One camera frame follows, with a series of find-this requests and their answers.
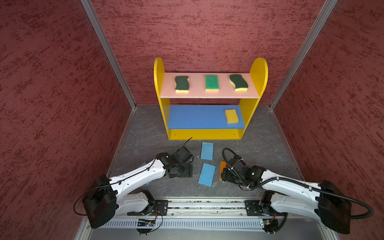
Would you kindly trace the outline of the orange sponge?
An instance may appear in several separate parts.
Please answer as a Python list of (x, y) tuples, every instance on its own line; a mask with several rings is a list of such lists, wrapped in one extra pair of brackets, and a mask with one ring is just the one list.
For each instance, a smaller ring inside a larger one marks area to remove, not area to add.
[(227, 165), (227, 163), (225, 161), (221, 161), (221, 163), (220, 163), (220, 173), (219, 173), (220, 181), (222, 181), (222, 173), (223, 173), (223, 170), (226, 167), (226, 165)]

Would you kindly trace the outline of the yellow sponge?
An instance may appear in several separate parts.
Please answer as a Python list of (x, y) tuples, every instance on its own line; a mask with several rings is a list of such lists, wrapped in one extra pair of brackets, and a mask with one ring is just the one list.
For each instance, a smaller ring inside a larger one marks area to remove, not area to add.
[(239, 117), (236, 109), (226, 109), (225, 115), (227, 124), (237, 124), (239, 122)]

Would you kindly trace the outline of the dark green wavy sponge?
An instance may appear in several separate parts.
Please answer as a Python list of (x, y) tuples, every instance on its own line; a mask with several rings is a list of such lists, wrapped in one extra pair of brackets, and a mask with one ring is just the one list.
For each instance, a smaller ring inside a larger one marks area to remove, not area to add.
[(190, 90), (189, 77), (188, 76), (176, 76), (175, 77), (175, 92), (176, 93), (188, 93)]
[(230, 75), (230, 82), (233, 85), (233, 87), (235, 88), (235, 92), (247, 91), (249, 88), (248, 83), (243, 78), (243, 76), (240, 74)]

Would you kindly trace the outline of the bright green rectangular sponge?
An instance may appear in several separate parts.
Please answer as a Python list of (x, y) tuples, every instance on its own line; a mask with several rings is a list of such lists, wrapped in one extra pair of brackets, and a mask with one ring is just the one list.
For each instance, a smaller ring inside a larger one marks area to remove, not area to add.
[(218, 92), (220, 90), (219, 78), (217, 75), (205, 75), (206, 92)]

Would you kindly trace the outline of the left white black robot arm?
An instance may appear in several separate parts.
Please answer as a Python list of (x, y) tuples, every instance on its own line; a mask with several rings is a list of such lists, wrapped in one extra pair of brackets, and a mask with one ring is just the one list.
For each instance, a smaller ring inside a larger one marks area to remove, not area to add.
[(129, 173), (111, 178), (99, 176), (82, 197), (91, 228), (105, 225), (116, 215), (150, 214), (156, 206), (153, 195), (149, 191), (133, 191), (163, 177), (190, 178), (193, 161), (193, 154), (182, 146), (171, 155), (157, 154), (151, 162)]

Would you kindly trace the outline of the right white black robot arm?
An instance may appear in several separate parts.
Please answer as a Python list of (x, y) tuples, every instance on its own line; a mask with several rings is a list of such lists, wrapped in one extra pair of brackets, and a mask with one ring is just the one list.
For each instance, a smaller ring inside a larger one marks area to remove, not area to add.
[(246, 201), (249, 216), (300, 215), (319, 220), (337, 233), (350, 233), (352, 204), (341, 198), (342, 193), (331, 182), (296, 181), (259, 166), (249, 168), (236, 158), (221, 162), (220, 180), (245, 191), (265, 190), (261, 200)]

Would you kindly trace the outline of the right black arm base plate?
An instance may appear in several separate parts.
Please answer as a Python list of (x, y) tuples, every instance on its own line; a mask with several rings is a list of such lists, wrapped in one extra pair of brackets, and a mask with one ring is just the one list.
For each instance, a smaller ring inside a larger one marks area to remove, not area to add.
[(272, 216), (274, 211), (271, 210), (270, 206), (262, 201), (246, 200), (245, 209), (247, 216)]

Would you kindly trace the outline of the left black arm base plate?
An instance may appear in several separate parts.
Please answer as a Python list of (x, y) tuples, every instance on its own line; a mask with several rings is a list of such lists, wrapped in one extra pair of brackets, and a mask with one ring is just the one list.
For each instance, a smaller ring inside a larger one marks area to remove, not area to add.
[(161, 214), (162, 216), (167, 215), (168, 211), (168, 203), (167, 200), (154, 200), (149, 202), (148, 206), (141, 212), (129, 212), (128, 216), (157, 216)]

